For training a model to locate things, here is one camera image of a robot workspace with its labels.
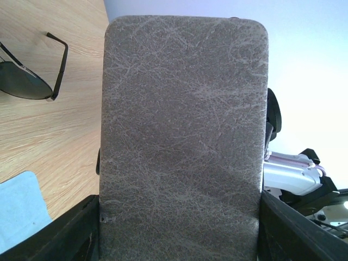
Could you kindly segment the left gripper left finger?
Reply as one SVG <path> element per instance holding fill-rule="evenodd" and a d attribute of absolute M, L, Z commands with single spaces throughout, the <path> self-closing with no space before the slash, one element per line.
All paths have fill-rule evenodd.
<path fill-rule="evenodd" d="M 99 260 L 99 196 L 90 195 L 1 260 Z"/>

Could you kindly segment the grey glasses case green lining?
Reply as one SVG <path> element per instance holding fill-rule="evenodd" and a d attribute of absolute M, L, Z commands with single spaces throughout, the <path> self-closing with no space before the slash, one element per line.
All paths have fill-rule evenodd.
<path fill-rule="evenodd" d="M 256 260 L 268 50 L 248 19 L 110 23 L 101 260 Z"/>

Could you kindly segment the light blue cleaning cloth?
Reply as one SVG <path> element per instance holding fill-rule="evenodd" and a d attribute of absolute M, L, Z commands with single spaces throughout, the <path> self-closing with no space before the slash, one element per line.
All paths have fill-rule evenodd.
<path fill-rule="evenodd" d="M 1 183 L 1 253 L 52 222 L 35 173 L 25 171 Z"/>

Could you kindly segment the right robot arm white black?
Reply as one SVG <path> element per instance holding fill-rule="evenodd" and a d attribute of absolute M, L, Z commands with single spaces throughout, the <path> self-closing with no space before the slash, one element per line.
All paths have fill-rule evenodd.
<path fill-rule="evenodd" d="M 269 89 L 266 111 L 263 188 L 320 226 L 347 231 L 347 189 L 339 190 L 313 149 L 296 155 L 269 150 L 282 128 L 281 111 Z"/>

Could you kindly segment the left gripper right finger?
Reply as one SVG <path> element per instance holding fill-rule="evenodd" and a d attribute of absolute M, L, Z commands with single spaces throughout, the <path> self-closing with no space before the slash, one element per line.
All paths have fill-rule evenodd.
<path fill-rule="evenodd" d="M 262 191 L 258 260 L 347 260 L 347 243 Z"/>

